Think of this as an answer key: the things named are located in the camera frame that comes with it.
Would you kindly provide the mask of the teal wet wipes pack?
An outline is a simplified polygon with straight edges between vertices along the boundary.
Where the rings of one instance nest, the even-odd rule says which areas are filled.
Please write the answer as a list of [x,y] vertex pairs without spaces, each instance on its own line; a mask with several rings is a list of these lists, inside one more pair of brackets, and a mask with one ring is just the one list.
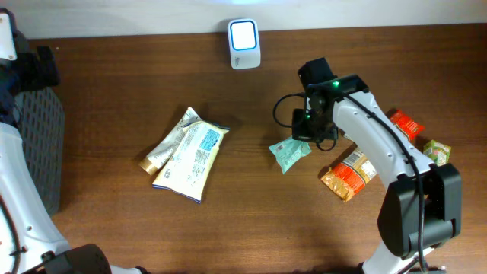
[[283,174],[297,161],[311,153],[311,148],[307,142],[296,140],[292,137],[269,146],[269,150],[275,155],[275,159]]

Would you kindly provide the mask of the orange spaghetti package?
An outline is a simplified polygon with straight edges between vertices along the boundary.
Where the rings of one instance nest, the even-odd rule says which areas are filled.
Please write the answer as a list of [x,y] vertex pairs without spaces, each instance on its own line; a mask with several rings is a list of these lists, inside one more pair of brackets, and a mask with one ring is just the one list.
[[[409,141],[414,140],[425,128],[399,109],[395,109],[388,117]],[[359,147],[356,147],[346,158],[321,176],[320,181],[342,201],[348,202],[376,175],[377,171],[370,160]]]

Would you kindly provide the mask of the green yellow snack packet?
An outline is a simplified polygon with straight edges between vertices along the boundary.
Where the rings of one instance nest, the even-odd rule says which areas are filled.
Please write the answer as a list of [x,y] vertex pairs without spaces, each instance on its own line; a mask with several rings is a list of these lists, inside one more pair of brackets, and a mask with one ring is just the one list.
[[451,153],[451,147],[449,145],[442,144],[436,140],[431,140],[423,146],[423,154],[430,159],[437,166],[445,165],[449,162]]

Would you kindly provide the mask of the white blue snack bag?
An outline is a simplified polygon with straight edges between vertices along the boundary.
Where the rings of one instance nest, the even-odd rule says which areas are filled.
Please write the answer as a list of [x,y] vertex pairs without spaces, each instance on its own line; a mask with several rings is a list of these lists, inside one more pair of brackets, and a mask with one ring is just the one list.
[[183,127],[183,139],[152,186],[200,203],[212,165],[229,128],[206,121]]

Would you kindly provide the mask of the white gold cream tube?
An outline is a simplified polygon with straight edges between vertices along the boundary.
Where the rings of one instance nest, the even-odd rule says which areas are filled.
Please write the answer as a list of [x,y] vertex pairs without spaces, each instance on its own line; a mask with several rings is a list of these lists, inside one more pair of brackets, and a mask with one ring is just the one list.
[[185,136],[183,127],[199,120],[201,120],[201,118],[197,112],[192,107],[188,107],[175,127],[173,127],[164,139],[141,160],[139,166],[149,175],[154,175],[167,163],[172,154],[176,151]]

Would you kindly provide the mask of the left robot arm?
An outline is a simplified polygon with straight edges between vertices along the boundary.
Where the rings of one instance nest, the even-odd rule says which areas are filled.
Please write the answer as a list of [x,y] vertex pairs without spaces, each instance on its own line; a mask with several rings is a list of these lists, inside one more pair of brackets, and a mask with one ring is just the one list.
[[59,85],[52,50],[30,50],[14,14],[1,9],[1,271],[3,273],[144,273],[108,262],[96,244],[70,247],[49,216],[28,170],[20,132],[21,92]]

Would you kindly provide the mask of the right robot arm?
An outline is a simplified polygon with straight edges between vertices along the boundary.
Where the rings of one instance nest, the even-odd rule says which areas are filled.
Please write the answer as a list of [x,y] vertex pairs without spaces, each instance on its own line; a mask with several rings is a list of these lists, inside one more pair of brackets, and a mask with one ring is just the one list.
[[377,226],[381,242],[356,273],[426,273],[425,256],[461,232],[462,179],[451,164],[436,165],[395,127],[356,74],[338,77],[324,58],[298,76],[304,108],[293,112],[292,136],[320,144],[344,131],[380,177],[386,195]]

